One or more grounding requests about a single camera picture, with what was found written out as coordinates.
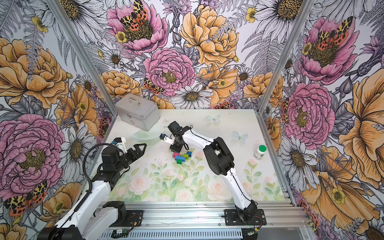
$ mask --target table surface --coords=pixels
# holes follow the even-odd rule
[[[204,136],[223,138],[234,156],[238,177],[253,200],[284,200],[269,153],[267,152],[261,160],[253,158],[258,146],[265,145],[265,142],[252,109],[159,111],[160,119],[148,133],[117,117],[106,142],[111,142],[116,137],[125,137],[127,148],[137,143],[146,143],[147,148],[145,154],[130,165],[130,170],[120,178],[105,201],[233,201],[221,177],[209,168],[201,149],[189,146],[192,157],[182,165],[176,164],[169,144],[158,137],[161,132],[170,136],[167,126],[173,121],[177,121],[182,127],[193,125],[193,129]],[[208,118],[212,116],[217,119],[218,115],[220,123]],[[240,136],[248,134],[244,143],[234,139],[234,131]],[[155,138],[140,140],[151,136]]]

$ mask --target pink peony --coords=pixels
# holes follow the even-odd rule
[[[288,123],[284,130],[305,143],[309,150],[318,148],[332,131],[335,114],[331,109],[331,96],[319,83],[299,83],[289,97],[287,109]]]
[[[168,24],[166,19],[160,18],[153,5],[148,7],[146,2],[142,1],[142,3],[147,9],[148,20],[139,23],[139,29],[136,31],[131,31],[126,24],[120,22],[123,17],[131,15],[133,4],[129,8],[123,4],[122,9],[117,6],[115,9],[107,9],[108,25],[112,27],[109,33],[116,36],[116,43],[124,47],[122,54],[129,58],[151,53],[167,44]]]
[[[357,54],[352,54],[353,46],[358,37],[359,31],[355,29],[355,19],[353,18],[351,26],[347,31],[348,37],[340,45],[329,44],[327,48],[320,51],[318,48],[318,34],[321,31],[331,33],[341,25],[341,21],[335,23],[335,20],[329,22],[323,17],[313,25],[309,31],[309,36],[304,39],[304,48],[301,57],[295,64],[296,71],[303,76],[308,76],[312,81],[320,81],[324,85],[329,85],[341,77],[353,64]]]
[[[64,134],[41,115],[25,114],[0,123],[0,197],[26,196],[43,181],[55,185]]]
[[[163,94],[166,96],[174,96],[175,91],[194,83],[195,70],[192,61],[173,49],[159,49],[151,59],[145,59],[143,64],[146,77],[154,85],[164,88]]]

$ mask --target building block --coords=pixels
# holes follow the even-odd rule
[[[175,157],[175,160],[177,161],[177,160],[182,160],[183,162],[185,162],[185,157],[182,157],[182,156],[176,156]]]

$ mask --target white daisy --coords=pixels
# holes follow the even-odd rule
[[[35,15],[41,18],[46,27],[53,26],[58,39],[62,39],[57,19],[47,5],[48,0],[30,0],[30,6],[35,10]],[[105,18],[104,3],[98,0],[60,0],[68,18],[73,22],[81,40],[85,43],[101,40],[101,32],[104,32],[103,24],[108,21]]]
[[[259,21],[256,33],[264,31],[263,38],[270,33],[271,40],[280,44],[291,32],[303,0],[259,0],[255,19]]]
[[[359,17],[364,7],[369,12],[376,5],[376,0],[325,0],[323,2],[323,16],[336,22],[346,20],[350,16]]]
[[[382,218],[379,218],[379,220],[372,218],[368,224],[369,228],[360,235],[360,240],[384,239],[384,222]]]
[[[79,131],[75,132],[71,126],[68,131],[69,142],[63,142],[61,145],[61,158],[59,168],[64,167],[63,181],[82,182],[83,176],[83,159],[88,150],[96,144],[96,139],[93,134],[88,132],[88,124],[82,122],[79,126]],[[92,156],[97,149],[93,149],[89,156]],[[91,158],[87,158],[86,167],[91,163]]]
[[[175,91],[176,96],[172,97],[169,101],[177,109],[202,109],[207,108],[211,104],[213,95],[212,89],[201,90],[203,84],[194,83],[192,86],[185,86],[185,88]]]
[[[253,71],[250,68],[239,67],[237,76],[240,78],[240,81],[248,81],[251,77],[253,77]]]
[[[104,61],[114,68],[120,68],[122,62],[122,54],[116,49],[111,49],[104,53]]]
[[[278,156],[281,158],[281,164],[284,171],[288,172],[292,184],[297,184],[300,191],[309,189],[305,178],[314,189],[320,184],[319,178],[312,171],[310,166],[317,164],[314,156],[305,154],[305,144],[299,139],[283,137],[278,150]]]

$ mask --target floral wallpaper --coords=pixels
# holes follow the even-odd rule
[[[84,156],[113,118],[77,55],[67,64],[68,53],[56,44],[60,28],[44,7],[0,3],[1,239],[36,239],[71,208]]]
[[[384,239],[383,8],[316,1],[263,112],[319,240]]]

